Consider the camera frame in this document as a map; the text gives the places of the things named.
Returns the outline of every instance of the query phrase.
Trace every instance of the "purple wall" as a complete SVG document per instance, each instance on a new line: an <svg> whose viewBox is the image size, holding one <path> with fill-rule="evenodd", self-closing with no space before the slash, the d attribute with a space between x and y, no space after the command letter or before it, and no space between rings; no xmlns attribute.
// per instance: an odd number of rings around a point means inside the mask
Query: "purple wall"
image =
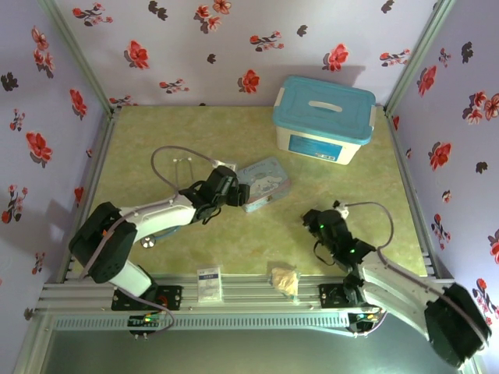
<svg viewBox="0 0 499 374"><path fill-rule="evenodd" d="M25 309L66 250L103 110L36 2L3 2L0 32L0 372L10 373Z"/></svg>
<svg viewBox="0 0 499 374"><path fill-rule="evenodd" d="M497 0L457 2L394 118L434 252L492 329L490 373L499 372L498 13Z"/></svg>

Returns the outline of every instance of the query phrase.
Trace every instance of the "green table surface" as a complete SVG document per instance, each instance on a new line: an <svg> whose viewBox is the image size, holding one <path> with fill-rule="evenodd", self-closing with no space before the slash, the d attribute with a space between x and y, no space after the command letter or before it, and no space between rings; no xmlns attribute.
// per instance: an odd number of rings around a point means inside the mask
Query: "green table surface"
<svg viewBox="0 0 499 374"><path fill-rule="evenodd" d="M137 242L130 259L150 273L195 273L217 265L222 273L265 274L269 266L286 263L303 274L339 275L313 254L314 238L300 215L316 207L327 209L336 200L384 204L393 215L395 236L385 254L396 263L426 275L416 232L398 171L388 125L378 108L371 142L362 146L349 165L319 161L277 148L276 131L266 107L125 107L113 132L95 193L93 208L105 201L138 206L172 195L172 189L152 172L150 155L167 144L187 146L240 168L275 156L291 179L291 192L252 213L224 207L209 224L192 224L145 249ZM184 151L167 150L157 167L175 180L174 158ZM210 164L193 156L195 180L204 180ZM179 184L190 184L187 162L179 164ZM350 208L347 220L357 238L383 244L389 234L384 212L376 206ZM331 259L324 248L318 254Z"/></svg>

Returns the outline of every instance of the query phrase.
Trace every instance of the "box handle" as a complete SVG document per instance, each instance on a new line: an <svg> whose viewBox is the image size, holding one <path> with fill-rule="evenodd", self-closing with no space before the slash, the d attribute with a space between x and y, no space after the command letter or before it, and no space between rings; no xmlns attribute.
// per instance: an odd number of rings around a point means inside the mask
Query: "box handle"
<svg viewBox="0 0 499 374"><path fill-rule="evenodd" d="M337 111L338 113L343 111L342 107L339 107L338 105L334 105L334 104L324 103L323 101L312 100L312 101L309 101L309 105L311 107L329 109L330 111Z"/></svg>

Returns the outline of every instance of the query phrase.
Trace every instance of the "white container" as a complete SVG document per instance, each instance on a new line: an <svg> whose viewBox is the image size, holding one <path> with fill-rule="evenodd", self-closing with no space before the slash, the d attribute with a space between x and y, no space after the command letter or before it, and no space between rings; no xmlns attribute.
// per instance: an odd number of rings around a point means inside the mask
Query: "white container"
<svg viewBox="0 0 499 374"><path fill-rule="evenodd" d="M278 148L347 165L371 140L375 104L369 91L290 76L274 105Z"/></svg>

